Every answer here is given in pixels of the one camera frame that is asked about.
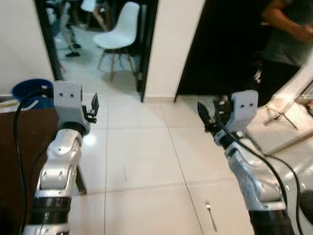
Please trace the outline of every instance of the blue bucket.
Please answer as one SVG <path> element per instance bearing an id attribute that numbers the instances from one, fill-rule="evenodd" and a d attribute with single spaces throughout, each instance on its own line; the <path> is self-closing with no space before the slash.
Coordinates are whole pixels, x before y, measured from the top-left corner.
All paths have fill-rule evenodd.
<path id="1" fill-rule="evenodd" d="M 43 86 L 53 87 L 53 84 L 50 81 L 40 78 L 26 80 L 24 82 L 19 83 L 13 88 L 12 95 L 15 99 L 22 101 L 28 94 L 30 94 L 33 91 L 38 91 Z M 43 98 L 41 96 L 35 96 L 33 98 L 30 98 L 23 106 L 23 108 L 26 110 L 46 109 L 52 107 L 54 107 L 53 99 Z"/>

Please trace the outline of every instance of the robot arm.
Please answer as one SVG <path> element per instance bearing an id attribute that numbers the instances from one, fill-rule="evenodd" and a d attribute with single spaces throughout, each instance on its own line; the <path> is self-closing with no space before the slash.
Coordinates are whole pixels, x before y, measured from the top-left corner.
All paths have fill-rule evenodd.
<path id="1" fill-rule="evenodd" d="M 74 194 L 76 168 L 81 158 L 83 136 L 96 122 L 97 94 L 92 110 L 82 106 L 82 87 L 69 82 L 54 85 L 54 105 L 59 116 L 59 131 L 47 149 L 41 170 L 29 225 L 24 235 L 68 235 L 68 213 Z"/>
<path id="2" fill-rule="evenodd" d="M 231 102 L 215 102 L 216 116 L 236 135 L 245 131 L 255 116 L 257 99 L 255 91 L 234 93 Z M 225 149 L 229 167 L 239 182 L 255 234 L 294 235 L 278 179 L 269 166 L 236 143 L 209 116 L 208 110 L 201 103 L 198 103 L 198 113 L 206 132 L 211 132 L 215 143 Z M 258 152 L 249 139 L 241 138 L 240 142 Z"/>

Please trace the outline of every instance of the person's arm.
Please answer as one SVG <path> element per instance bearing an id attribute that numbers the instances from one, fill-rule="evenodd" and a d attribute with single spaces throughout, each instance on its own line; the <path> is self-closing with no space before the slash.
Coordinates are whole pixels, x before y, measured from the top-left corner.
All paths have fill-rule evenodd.
<path id="1" fill-rule="evenodd" d="M 292 0 L 273 0 L 263 11 L 263 18 L 273 27 L 288 32 L 295 39 L 308 43 L 313 40 L 313 28 L 308 25 L 300 25 L 292 21 L 283 9 Z"/>

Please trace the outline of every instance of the hand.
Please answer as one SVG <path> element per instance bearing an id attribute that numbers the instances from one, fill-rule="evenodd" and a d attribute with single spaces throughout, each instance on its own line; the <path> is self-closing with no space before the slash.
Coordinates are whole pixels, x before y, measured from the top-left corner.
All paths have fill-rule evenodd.
<path id="1" fill-rule="evenodd" d="M 297 25 L 292 31 L 292 36 L 300 42 L 309 43 L 313 41 L 313 27 Z"/>

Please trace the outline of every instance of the gray t-shirt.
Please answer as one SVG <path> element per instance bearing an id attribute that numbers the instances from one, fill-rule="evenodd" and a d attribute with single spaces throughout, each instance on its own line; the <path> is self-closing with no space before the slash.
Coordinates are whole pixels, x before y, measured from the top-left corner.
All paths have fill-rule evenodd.
<path id="1" fill-rule="evenodd" d="M 301 25 L 313 26 L 313 0 L 284 0 L 285 14 Z M 302 43 L 289 33 L 274 28 L 265 47 L 263 58 L 270 61 L 302 66 L 308 59 L 313 42 Z"/>

